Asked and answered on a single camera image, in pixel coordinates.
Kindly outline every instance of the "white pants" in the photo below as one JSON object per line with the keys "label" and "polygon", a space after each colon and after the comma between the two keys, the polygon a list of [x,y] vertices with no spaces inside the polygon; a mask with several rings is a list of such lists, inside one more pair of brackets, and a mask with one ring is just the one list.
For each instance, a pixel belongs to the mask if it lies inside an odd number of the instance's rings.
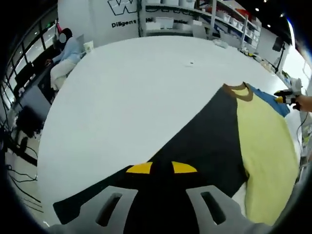
{"label": "white pants", "polygon": [[61,89],[64,81],[67,78],[67,75],[73,70],[76,66],[73,62],[68,59],[57,64],[55,67],[51,69],[51,88],[55,91]]}

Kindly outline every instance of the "yellow fabric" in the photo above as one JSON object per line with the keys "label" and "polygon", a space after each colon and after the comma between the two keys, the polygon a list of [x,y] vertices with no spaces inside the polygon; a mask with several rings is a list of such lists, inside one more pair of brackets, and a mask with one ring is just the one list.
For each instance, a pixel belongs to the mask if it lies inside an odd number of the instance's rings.
{"label": "yellow fabric", "polygon": [[[239,95],[242,91],[233,90]],[[237,98],[241,153],[248,173],[246,214],[253,222],[273,225],[292,193],[298,163],[284,118],[253,94],[252,101]]]}
{"label": "yellow fabric", "polygon": [[146,162],[130,167],[127,172],[138,173],[138,174],[149,174],[151,170],[152,162]]}
{"label": "yellow fabric", "polygon": [[192,167],[188,164],[184,164],[184,163],[180,163],[180,162],[172,162],[172,165],[174,167],[175,173],[197,172],[197,170],[194,167]]}

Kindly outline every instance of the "brown collar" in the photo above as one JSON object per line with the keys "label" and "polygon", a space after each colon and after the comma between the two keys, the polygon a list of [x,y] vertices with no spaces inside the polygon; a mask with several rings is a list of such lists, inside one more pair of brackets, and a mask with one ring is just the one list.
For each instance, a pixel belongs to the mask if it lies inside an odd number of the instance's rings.
{"label": "brown collar", "polygon": [[[239,98],[243,101],[251,101],[254,97],[254,93],[253,93],[252,89],[250,88],[249,84],[247,84],[245,82],[243,82],[239,86],[229,86],[227,84],[223,84],[222,88],[224,89],[225,92],[227,92],[228,94],[230,94],[234,98]],[[248,89],[248,94],[245,96],[239,95],[233,91],[233,90],[244,90],[246,88]]]}

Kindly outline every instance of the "person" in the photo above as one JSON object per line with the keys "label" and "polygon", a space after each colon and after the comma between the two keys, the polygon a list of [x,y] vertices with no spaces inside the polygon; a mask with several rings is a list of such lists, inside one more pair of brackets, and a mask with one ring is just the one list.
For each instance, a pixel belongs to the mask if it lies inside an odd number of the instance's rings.
{"label": "person", "polygon": [[59,63],[51,69],[51,88],[55,91],[60,90],[67,75],[74,69],[80,61],[81,46],[73,37],[73,33],[69,28],[62,30],[59,35],[59,45],[62,52],[53,59],[48,59],[46,65],[51,63]]}
{"label": "person", "polygon": [[312,97],[300,95],[296,98],[296,102],[300,104],[300,111],[312,112]]}

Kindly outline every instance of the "blue fabric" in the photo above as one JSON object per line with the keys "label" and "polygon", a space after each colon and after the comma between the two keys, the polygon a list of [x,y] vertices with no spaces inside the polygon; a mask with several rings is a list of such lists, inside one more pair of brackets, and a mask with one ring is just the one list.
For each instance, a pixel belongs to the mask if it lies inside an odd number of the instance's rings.
{"label": "blue fabric", "polygon": [[81,46],[78,41],[71,37],[68,39],[64,50],[58,56],[53,58],[53,62],[69,59],[72,63],[77,64],[80,61]]}
{"label": "blue fabric", "polygon": [[278,112],[282,117],[285,117],[286,115],[288,115],[290,113],[289,108],[287,107],[286,104],[282,104],[282,103],[277,103],[275,101],[276,97],[270,94],[267,94],[265,92],[262,92],[260,89],[256,89],[254,87],[252,87],[250,85],[252,91],[262,100],[264,100],[265,102],[267,102],[270,106],[272,106],[272,108]]}

